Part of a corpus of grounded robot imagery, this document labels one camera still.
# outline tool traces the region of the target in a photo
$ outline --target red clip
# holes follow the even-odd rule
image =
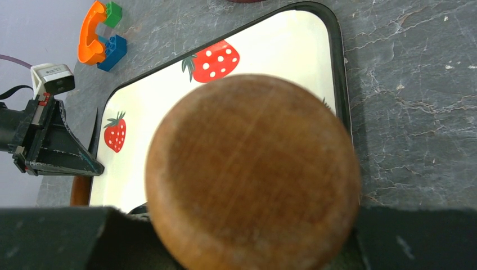
[[[49,93],[43,93],[43,95],[45,96],[45,100],[40,101],[40,103],[39,103],[40,106],[46,106],[46,104],[48,104],[48,100],[50,100],[50,94]]]

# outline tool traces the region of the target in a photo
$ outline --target blue toy block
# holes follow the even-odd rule
[[[102,43],[106,44],[106,42],[107,42],[107,38],[105,38],[105,37],[102,37],[102,36],[100,36],[100,35],[99,35],[99,36],[98,36],[98,41],[100,41],[100,42],[102,42]]]
[[[97,64],[98,68],[104,71],[110,71],[127,52],[126,39],[118,35],[111,37],[109,41],[106,42],[106,59]]]

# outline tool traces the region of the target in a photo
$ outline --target green toy block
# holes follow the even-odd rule
[[[116,24],[122,18],[122,11],[123,9],[116,4],[115,2],[111,1],[106,4],[106,20],[103,22],[105,25],[114,28]]]

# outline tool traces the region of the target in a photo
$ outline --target strawberry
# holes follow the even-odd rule
[[[189,80],[208,83],[232,72],[240,61],[240,55],[225,40],[220,41],[182,61],[182,72],[189,70]]]
[[[126,122],[123,117],[125,112],[118,112],[116,118],[110,118],[109,124],[105,125],[105,143],[116,153],[119,153],[124,145],[124,139],[126,138]]]

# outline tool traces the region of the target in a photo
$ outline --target black tray rim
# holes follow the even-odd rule
[[[349,95],[348,95],[348,86],[347,86],[347,78],[346,78],[346,69],[345,69],[345,62],[344,62],[344,46],[343,46],[343,39],[342,39],[342,34],[341,34],[341,27],[338,23],[338,18],[336,15],[329,9],[327,6],[321,3],[317,2],[311,2],[311,1],[305,1],[305,2],[298,2],[298,3],[293,3],[289,4],[287,6],[281,7],[273,12],[270,12],[248,24],[245,24],[244,26],[241,26],[237,29],[234,29],[230,32],[228,32],[225,35],[222,35],[218,38],[213,39],[212,41],[203,44],[200,47],[197,47],[179,57],[176,57],[162,65],[159,65],[145,73],[142,73],[139,76],[134,77],[133,79],[128,80],[125,83],[120,84],[117,86],[109,95],[107,98],[107,101],[105,102],[104,108],[101,111],[101,115],[97,115],[98,117],[96,118],[96,123],[94,127],[94,132],[93,132],[93,138],[91,140],[91,143],[89,144],[89,150],[90,152],[96,157],[97,156],[97,150],[98,150],[98,144],[100,142],[100,137],[101,137],[101,122],[102,118],[104,116],[104,112],[106,109],[107,104],[109,103],[109,100],[112,98],[112,96],[122,88],[133,84],[141,79],[144,79],[145,77],[152,75],[162,69],[167,68],[170,65],[173,65],[205,48],[208,48],[217,42],[220,42],[228,37],[231,37],[249,27],[254,26],[255,24],[258,24],[274,15],[277,15],[279,13],[285,12],[285,11],[290,11],[290,10],[297,10],[297,11],[307,11],[310,12],[314,15],[316,15],[318,18],[320,18],[323,23],[325,24],[327,30],[328,30],[328,38],[330,42],[330,55],[331,55],[331,68],[332,68],[332,77],[333,77],[333,85],[334,85],[334,92],[335,92],[335,107],[336,107],[336,116],[342,121],[344,124],[345,128],[349,132],[351,138],[352,138],[352,126],[351,126],[351,115],[350,115],[350,107],[349,107]]]

